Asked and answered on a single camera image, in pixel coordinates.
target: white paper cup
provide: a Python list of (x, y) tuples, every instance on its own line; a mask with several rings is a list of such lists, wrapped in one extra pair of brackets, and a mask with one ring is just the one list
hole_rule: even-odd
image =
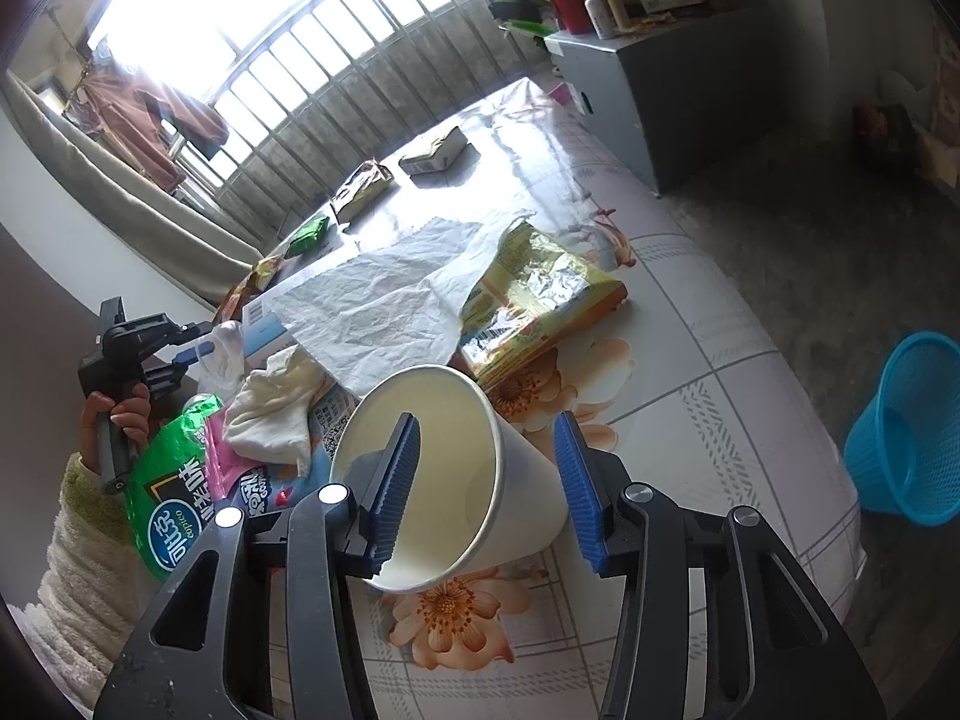
[(556, 466), (459, 371), (403, 370), (354, 412), (333, 459), (342, 481), (355, 458), (383, 449), (403, 412), (421, 423), (421, 459), (394, 556), (370, 580), (392, 593), (428, 589), (456, 574), (549, 546), (566, 522)]

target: finger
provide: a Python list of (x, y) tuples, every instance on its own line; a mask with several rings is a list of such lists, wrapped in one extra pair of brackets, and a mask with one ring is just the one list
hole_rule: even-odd
[(147, 432), (147, 418), (140, 413), (116, 413), (110, 417), (110, 421), (119, 428), (134, 428)]
[(141, 452), (147, 448), (147, 434), (142, 430), (138, 430), (136, 428), (124, 428), (123, 432), (128, 439), (130, 439), (140, 448)]
[(138, 413), (138, 415), (150, 416), (150, 401), (139, 397), (127, 398), (110, 413)]
[(114, 405), (112, 399), (102, 392), (90, 392), (90, 396), (83, 404), (83, 411), (80, 413), (80, 423), (92, 425), (97, 421), (98, 413), (108, 412)]

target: green object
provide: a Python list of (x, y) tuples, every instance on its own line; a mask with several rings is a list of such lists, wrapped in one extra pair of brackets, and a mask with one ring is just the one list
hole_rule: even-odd
[(525, 22), (524, 20), (520, 19), (509, 19), (507, 20), (507, 24), (515, 29), (520, 30), (521, 32), (526, 32), (529, 35), (541, 38), (550, 37), (550, 35), (557, 31), (550, 26), (543, 25), (542, 23)]
[(296, 230), (284, 259), (289, 260), (291, 257), (306, 254), (306, 252), (312, 250), (320, 242), (329, 224), (330, 220), (327, 217), (318, 217), (301, 226), (299, 230)]
[(160, 581), (213, 522), (203, 475), (205, 420), (223, 408), (213, 395), (168, 422), (133, 466), (124, 490), (127, 519), (140, 556)]

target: basket rim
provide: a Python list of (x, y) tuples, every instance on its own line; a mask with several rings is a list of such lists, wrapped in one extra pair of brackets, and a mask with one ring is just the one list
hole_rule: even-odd
[(880, 385), (877, 387), (877, 395), (875, 396), (877, 408), (875, 409), (874, 414), (874, 430), (875, 439), (877, 440), (877, 453), (878, 456), (880, 456), (880, 470), (883, 473), (883, 478), (887, 483), (887, 488), (890, 490), (890, 494), (893, 495), (894, 501), (896, 502), (898, 508), (906, 515), (906, 517), (909, 517), (919, 525), (943, 525), (944, 522), (948, 522), (950, 519), (953, 519), (960, 512), (960, 496), (958, 496), (957, 501), (952, 506), (950, 506), (948, 509), (943, 509), (942, 512), (938, 512), (937, 514), (918, 512), (910, 504), (908, 504), (904, 498), (904, 495), (901, 494), (899, 486), (894, 483), (893, 474), (890, 470), (890, 464), (887, 460), (887, 443), (883, 429), (883, 410), (886, 403), (886, 392), (888, 386), (890, 385), (890, 378), (893, 375), (894, 368), (899, 360), (901, 360), (901, 357), (904, 356), (909, 349), (912, 349), (915, 346), (924, 346), (925, 344), (930, 344), (930, 346), (945, 346), (946, 348), (949, 348), (954, 355), (960, 358), (960, 344), (957, 344), (953, 338), (944, 336), (942, 333), (935, 333), (931, 330), (923, 330), (922, 332), (914, 333), (898, 343), (896, 348), (890, 354), (890, 357), (887, 359), (887, 362), (885, 362), (883, 366), (883, 372), (880, 375)]

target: green cuff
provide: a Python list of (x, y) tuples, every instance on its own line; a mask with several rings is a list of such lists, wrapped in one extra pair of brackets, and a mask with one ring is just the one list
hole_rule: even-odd
[(61, 493), (66, 507), (88, 525), (118, 543), (133, 543), (123, 496), (105, 495), (99, 478), (83, 465), (79, 453), (66, 464)]

